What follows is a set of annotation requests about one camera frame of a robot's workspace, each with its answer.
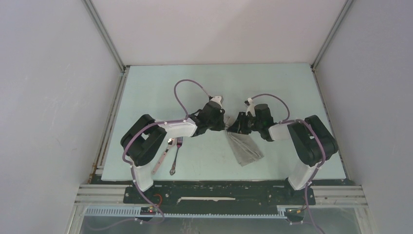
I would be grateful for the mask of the grey cloth napkin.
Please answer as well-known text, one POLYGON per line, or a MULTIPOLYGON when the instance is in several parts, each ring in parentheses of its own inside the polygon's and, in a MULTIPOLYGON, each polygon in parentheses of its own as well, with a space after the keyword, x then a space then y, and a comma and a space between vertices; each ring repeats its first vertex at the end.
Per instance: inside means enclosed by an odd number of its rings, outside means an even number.
POLYGON ((264 158, 263 153, 250 135, 229 131, 229 127, 234 122, 233 117, 224 115, 225 136, 238 164, 243 167, 264 158))

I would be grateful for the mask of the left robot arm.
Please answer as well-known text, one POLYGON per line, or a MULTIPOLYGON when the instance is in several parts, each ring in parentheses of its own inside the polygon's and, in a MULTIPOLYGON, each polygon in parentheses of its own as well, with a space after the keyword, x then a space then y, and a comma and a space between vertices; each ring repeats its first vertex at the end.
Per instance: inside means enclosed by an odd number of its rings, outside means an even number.
POLYGON ((132 181, 137 186, 135 197, 142 203, 154 197, 150 162, 156 156, 166 137, 197 137, 206 131, 222 131, 225 128, 222 96, 214 96, 203 109, 186 119, 155 121, 150 115, 142 115, 121 138, 124 149, 122 160, 129 164, 132 181))

